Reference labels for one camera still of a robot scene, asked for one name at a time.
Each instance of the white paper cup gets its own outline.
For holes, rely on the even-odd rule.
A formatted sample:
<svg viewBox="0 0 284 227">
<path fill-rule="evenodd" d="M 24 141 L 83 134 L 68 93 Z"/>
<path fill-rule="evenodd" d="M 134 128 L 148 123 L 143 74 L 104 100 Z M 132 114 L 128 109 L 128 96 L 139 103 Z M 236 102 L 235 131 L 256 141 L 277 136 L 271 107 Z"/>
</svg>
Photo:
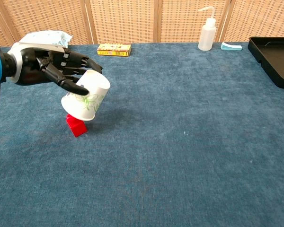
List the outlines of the white paper cup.
<svg viewBox="0 0 284 227">
<path fill-rule="evenodd" d="M 62 97 L 61 104 L 71 116 L 82 121 L 91 121 L 95 118 L 95 114 L 110 88 L 110 83 L 101 73 L 87 70 L 76 84 L 86 88 L 89 94 L 80 96 L 69 92 Z"/>
</svg>

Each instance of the red cube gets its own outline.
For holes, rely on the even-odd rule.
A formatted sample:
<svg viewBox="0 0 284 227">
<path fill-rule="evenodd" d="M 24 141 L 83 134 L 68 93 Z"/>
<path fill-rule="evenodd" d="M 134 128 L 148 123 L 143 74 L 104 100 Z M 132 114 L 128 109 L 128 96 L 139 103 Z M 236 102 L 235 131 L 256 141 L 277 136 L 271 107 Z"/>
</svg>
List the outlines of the red cube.
<svg viewBox="0 0 284 227">
<path fill-rule="evenodd" d="M 67 115 L 66 122 L 68 123 L 75 137 L 78 137 L 88 131 L 84 121 L 74 118 L 71 115 Z"/>
</svg>

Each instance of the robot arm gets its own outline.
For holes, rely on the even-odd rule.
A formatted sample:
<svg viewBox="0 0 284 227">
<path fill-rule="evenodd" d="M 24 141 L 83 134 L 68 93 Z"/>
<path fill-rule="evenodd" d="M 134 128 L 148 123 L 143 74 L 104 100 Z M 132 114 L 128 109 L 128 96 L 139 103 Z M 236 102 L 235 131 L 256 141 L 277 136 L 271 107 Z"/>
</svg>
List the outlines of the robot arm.
<svg viewBox="0 0 284 227">
<path fill-rule="evenodd" d="M 0 50 L 0 84 L 6 78 L 18 85 L 54 82 L 63 89 L 79 95 L 88 91 L 76 85 L 79 78 L 92 68 L 102 73 L 102 67 L 88 56 L 57 45 L 15 43 L 8 53 Z"/>
</svg>

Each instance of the black tray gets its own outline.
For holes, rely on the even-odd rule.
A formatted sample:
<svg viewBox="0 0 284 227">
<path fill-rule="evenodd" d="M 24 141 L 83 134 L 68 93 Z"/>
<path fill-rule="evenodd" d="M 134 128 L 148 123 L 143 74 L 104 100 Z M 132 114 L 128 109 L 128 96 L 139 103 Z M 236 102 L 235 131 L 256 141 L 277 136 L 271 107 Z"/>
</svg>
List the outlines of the black tray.
<svg viewBox="0 0 284 227">
<path fill-rule="evenodd" d="M 284 37 L 250 37 L 248 49 L 274 84 L 284 88 Z"/>
</svg>

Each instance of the small cardboard box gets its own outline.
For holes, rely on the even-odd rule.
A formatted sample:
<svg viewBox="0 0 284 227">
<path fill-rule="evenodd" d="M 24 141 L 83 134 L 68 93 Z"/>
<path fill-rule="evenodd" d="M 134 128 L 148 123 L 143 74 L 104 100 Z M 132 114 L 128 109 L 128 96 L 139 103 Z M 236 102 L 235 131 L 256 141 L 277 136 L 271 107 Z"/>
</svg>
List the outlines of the small cardboard box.
<svg viewBox="0 0 284 227">
<path fill-rule="evenodd" d="M 97 49 L 98 55 L 128 57 L 132 47 L 130 44 L 100 44 Z"/>
</svg>

